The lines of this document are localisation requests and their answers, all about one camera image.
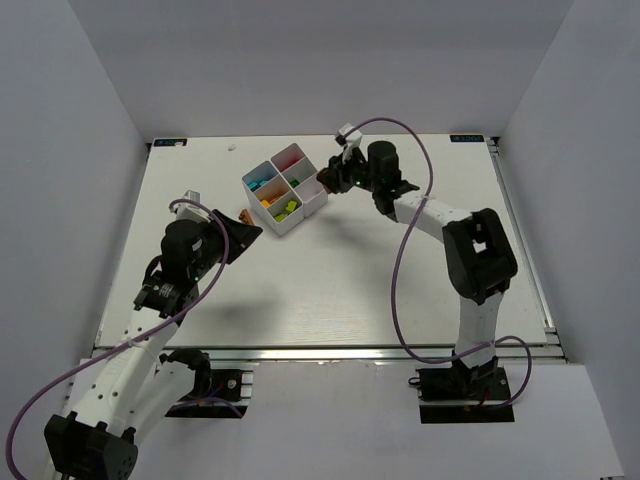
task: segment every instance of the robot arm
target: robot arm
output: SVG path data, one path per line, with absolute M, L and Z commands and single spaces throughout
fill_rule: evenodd
M 318 181 L 329 193 L 346 193 L 354 186 L 367 190 L 382 215 L 410 224 L 424 194 L 402 179 L 391 142 L 373 142 L 365 158 L 359 148 L 361 138 L 350 125 L 340 129 L 336 141 L 343 146 L 343 154 L 329 159 L 327 168 L 318 173 Z M 511 277 L 517 273 L 513 251 L 496 212 L 468 212 L 429 198 L 415 228 L 444 245 L 449 278 L 460 295 L 460 327 L 454 354 L 493 342 L 500 302 Z M 496 368 L 494 346 L 453 362 L 464 395 L 484 388 Z
M 199 195 L 187 192 L 198 201 Z M 211 389 L 208 357 L 197 349 L 177 349 L 161 357 L 162 366 L 145 379 L 182 320 L 133 342 L 132 338 L 183 311 L 198 296 L 198 282 L 225 250 L 220 227 L 199 210 L 179 204 L 161 242 L 162 254 L 147 268 L 142 288 L 121 342 L 130 348 L 111 357 L 97 380 L 66 417 L 54 415 L 45 439 L 57 471 L 77 479 L 126 479 L 136 463 L 137 445 L 176 401 L 197 399 Z M 227 263 L 237 259 L 262 233 L 217 210 L 229 237 Z M 142 308 L 159 316 L 137 313 Z

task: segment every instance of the gray wall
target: gray wall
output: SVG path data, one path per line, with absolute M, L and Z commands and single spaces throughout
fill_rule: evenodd
M 571 1 L 71 5 L 149 140 L 333 133 L 375 115 L 499 135 Z
M 4 440 L 20 406 L 91 350 L 145 149 L 66 0 L 0 10 Z M 28 478 L 40 478 L 42 431 L 65 393 L 43 398 L 19 431 Z
M 640 479 L 640 4 L 576 2 L 502 140 L 560 338 Z

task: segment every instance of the wall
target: wall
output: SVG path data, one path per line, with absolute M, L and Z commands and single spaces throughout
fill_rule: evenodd
M 640 479 L 640 4 L 576 2 L 502 139 L 562 343 Z
M 145 148 L 65 0 L 0 5 L 4 440 L 22 404 L 91 350 Z M 65 393 L 43 398 L 19 430 L 28 478 L 41 478 L 43 428 Z
M 499 135 L 571 1 L 71 5 L 150 140 L 333 133 L 376 115 Z

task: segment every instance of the orange object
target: orange object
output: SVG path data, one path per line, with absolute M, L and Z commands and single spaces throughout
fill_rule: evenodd
M 255 223 L 253 223 L 253 218 L 251 218 L 251 215 L 249 214 L 249 210 L 247 210 L 246 208 L 240 212 L 238 220 L 240 220 L 245 225 L 255 225 Z

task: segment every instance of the white organizer box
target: white organizer box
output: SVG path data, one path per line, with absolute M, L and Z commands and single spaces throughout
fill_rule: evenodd
M 298 144 L 289 145 L 242 177 L 242 185 L 249 198 L 252 210 L 262 218 L 278 235 L 284 235 L 305 218 L 327 203 L 328 195 L 320 182 L 316 180 L 318 170 L 304 154 Z M 267 181 L 257 190 L 251 191 L 253 182 Z M 296 187 L 291 182 L 297 180 Z M 271 201 L 281 197 L 268 208 L 262 200 Z M 293 213 L 286 211 L 291 200 L 298 205 Z M 275 217 L 288 213 L 278 222 Z

